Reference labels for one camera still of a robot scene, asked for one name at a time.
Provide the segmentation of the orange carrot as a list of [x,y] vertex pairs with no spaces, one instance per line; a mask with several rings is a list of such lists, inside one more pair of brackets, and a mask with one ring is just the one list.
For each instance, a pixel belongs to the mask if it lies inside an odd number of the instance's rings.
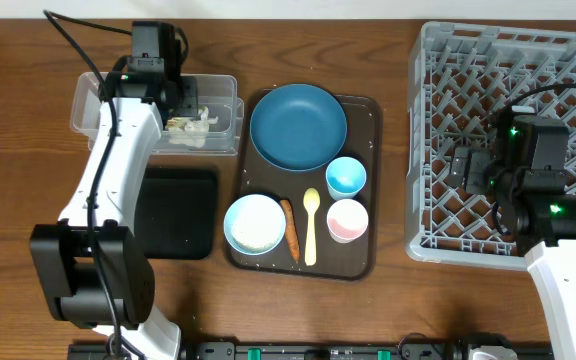
[[300,246],[297,236],[292,206],[289,200],[282,199],[280,205],[284,211],[286,219],[285,237],[289,245],[289,250],[293,260],[298,263],[300,260]]

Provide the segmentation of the white pink cup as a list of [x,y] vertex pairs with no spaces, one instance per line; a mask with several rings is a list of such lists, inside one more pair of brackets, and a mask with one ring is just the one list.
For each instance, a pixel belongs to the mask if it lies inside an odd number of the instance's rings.
[[334,202],[329,208],[326,224],[335,241],[350,243],[365,233],[369,225],[369,215],[358,201],[342,199]]

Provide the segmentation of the green pandan snack wrapper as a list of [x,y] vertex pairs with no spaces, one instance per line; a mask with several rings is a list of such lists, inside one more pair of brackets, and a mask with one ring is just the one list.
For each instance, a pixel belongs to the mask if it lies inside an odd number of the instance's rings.
[[165,129],[169,132],[188,132],[194,129],[193,119],[189,117],[173,117]]

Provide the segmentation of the light blue cup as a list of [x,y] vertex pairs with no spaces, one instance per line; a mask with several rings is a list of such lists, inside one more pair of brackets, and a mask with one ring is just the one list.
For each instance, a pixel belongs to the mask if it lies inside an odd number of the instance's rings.
[[327,166],[325,180],[328,192],[335,201],[350,199],[365,186],[367,171],[359,160],[339,157]]

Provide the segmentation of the grey dishwasher rack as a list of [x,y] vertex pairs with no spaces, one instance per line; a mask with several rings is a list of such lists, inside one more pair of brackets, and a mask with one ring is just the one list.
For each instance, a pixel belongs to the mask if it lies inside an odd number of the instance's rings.
[[483,196],[450,187],[459,146],[490,147],[492,115],[517,100],[562,120],[566,189],[576,195],[576,33],[426,23],[409,57],[406,251],[420,262],[521,271]]

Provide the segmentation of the pale yellow spoon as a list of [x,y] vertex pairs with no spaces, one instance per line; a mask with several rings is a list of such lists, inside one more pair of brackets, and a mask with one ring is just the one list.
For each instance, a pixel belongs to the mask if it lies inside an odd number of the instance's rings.
[[313,266],[317,261],[315,215],[320,206],[320,195],[315,188],[309,188],[305,191],[303,205],[307,213],[305,264]]

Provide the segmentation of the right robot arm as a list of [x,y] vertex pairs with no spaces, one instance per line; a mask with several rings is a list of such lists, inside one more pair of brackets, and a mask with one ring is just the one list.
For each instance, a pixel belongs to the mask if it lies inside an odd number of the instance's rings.
[[576,195],[566,192],[569,131],[523,106],[499,113],[491,149],[459,147],[447,183],[492,202],[536,285],[554,356],[576,359]]

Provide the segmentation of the dark brown serving tray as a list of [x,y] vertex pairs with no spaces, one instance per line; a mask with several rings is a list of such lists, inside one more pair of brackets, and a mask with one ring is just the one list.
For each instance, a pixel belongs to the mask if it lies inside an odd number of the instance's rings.
[[300,249],[304,250],[307,213],[303,206],[303,195],[309,188],[317,189],[320,194],[320,207],[315,216],[317,261],[312,266],[307,266],[302,261],[295,262],[286,240],[258,256],[242,254],[226,244],[224,253],[233,266],[251,271],[343,281],[358,281],[367,276],[374,267],[383,125],[381,109],[376,101],[368,97],[339,95],[337,100],[348,120],[347,140],[340,154],[359,160],[367,171],[367,184],[356,196],[356,200],[364,206],[369,215],[367,230],[349,243],[335,241],[326,224],[326,214],[333,204],[333,199],[327,190],[325,169],[321,167],[302,173],[271,165],[254,148],[249,138],[250,120],[245,119],[232,199],[237,200],[249,194],[263,194],[276,200],[289,200]]

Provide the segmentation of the black plastic bin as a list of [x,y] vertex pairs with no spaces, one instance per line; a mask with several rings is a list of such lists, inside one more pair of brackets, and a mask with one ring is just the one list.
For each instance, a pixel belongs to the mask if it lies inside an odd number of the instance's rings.
[[212,251],[218,200],[216,175],[207,169],[145,171],[135,237],[149,259],[201,260]]

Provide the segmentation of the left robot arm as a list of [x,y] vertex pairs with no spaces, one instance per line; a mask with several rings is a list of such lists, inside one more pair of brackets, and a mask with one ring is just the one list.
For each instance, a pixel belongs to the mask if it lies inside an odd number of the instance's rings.
[[97,78],[98,132],[82,178],[30,251],[51,316],[106,336],[106,359],[180,359],[182,332],[154,304],[155,275],[134,236],[148,160],[185,94],[189,46],[169,23],[136,21],[132,51]]

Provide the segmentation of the dark blue plate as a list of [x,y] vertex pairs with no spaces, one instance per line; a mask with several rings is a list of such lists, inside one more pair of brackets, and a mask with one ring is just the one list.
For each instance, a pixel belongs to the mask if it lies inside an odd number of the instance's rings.
[[249,132],[253,146],[268,163],[307,172],[339,153],[348,124],[342,105],[331,93],[309,84],[289,84],[259,100]]

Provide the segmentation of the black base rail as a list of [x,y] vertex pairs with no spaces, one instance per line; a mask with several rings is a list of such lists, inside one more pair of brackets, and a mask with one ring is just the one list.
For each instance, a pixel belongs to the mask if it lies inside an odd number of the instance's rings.
[[[243,346],[226,342],[202,343],[185,359],[195,360],[359,360],[359,359],[449,359],[450,353],[439,345],[405,344],[401,350],[378,346]],[[554,359],[552,352],[544,348],[519,348],[514,350],[517,359]],[[104,359],[103,345],[71,344],[68,360]]]

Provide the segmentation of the light blue rice bowl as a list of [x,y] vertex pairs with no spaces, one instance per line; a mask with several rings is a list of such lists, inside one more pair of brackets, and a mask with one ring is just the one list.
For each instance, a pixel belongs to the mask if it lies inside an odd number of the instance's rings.
[[284,211],[273,198],[262,194],[245,195],[226,211],[224,236],[237,252],[259,256],[273,250],[284,238]]

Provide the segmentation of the white tissue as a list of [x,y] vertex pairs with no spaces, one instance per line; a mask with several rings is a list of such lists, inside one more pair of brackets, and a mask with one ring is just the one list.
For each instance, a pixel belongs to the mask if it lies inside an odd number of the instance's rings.
[[192,148],[202,148],[206,144],[210,126],[215,125],[219,118],[209,116],[209,108],[202,106],[198,115],[189,117],[193,119],[194,129],[188,132],[169,132],[169,142],[176,145],[185,145]]

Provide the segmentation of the clear plastic bin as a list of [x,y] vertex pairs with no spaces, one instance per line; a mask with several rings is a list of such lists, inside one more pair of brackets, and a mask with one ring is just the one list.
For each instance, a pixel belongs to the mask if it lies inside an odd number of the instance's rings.
[[[206,144],[192,148],[169,142],[164,130],[153,148],[155,155],[235,156],[238,154],[244,116],[244,102],[237,97],[237,81],[230,75],[195,74],[198,86],[198,105],[209,108],[211,118],[218,117],[210,126]],[[79,76],[70,116],[70,128],[89,138],[92,146],[99,127],[98,80],[91,72]]]

